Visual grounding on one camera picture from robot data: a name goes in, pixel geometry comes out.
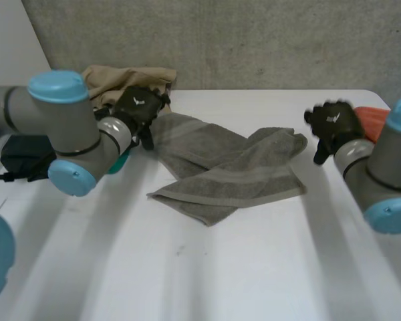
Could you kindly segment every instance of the white table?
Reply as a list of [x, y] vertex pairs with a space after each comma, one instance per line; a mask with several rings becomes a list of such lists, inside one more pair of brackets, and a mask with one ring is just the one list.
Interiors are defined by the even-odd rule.
[[333, 162], [312, 162], [303, 112], [337, 98], [387, 108], [364, 90], [172, 93], [175, 112], [239, 134], [288, 126], [309, 139], [292, 163], [306, 195], [211, 228], [146, 198], [173, 178], [141, 148], [84, 198], [0, 182], [18, 246], [0, 321], [401, 321], [401, 236], [372, 232]]

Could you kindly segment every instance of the gray wall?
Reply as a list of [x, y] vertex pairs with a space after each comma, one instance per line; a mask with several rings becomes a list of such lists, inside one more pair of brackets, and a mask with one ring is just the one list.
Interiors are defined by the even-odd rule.
[[401, 96], [401, 0], [23, 0], [53, 68], [164, 66], [180, 89]]

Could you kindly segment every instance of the beige cloth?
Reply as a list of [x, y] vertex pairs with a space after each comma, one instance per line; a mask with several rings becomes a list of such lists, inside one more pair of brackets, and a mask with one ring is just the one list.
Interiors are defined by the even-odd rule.
[[91, 65], [82, 73], [94, 108], [114, 105], [128, 86], [148, 86], [165, 93], [175, 81], [176, 70], [165, 68], [113, 68]]

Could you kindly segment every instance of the gray robot arm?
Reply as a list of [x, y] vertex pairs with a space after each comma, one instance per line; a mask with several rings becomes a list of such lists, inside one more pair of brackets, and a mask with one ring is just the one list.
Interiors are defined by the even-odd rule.
[[334, 161], [372, 229], [401, 233], [401, 101], [376, 145], [349, 140], [334, 152]]
[[75, 72], [47, 72], [28, 87], [0, 87], [0, 136], [47, 135], [57, 155], [49, 179], [69, 195], [88, 194], [130, 146], [136, 133], [129, 118], [120, 112], [96, 122]]

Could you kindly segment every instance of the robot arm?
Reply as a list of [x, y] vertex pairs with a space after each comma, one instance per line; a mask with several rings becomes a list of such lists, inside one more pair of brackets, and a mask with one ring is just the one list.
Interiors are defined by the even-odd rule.
[[319, 137], [315, 163], [329, 155], [364, 219], [379, 233], [401, 233], [401, 101], [389, 114], [375, 146], [346, 102], [325, 103], [305, 113]]
[[33, 77], [28, 87], [0, 87], [0, 136], [47, 135], [57, 156], [48, 170], [50, 181], [66, 194], [84, 196], [163, 106], [157, 93], [129, 88], [115, 113], [97, 123], [83, 78], [52, 71]]

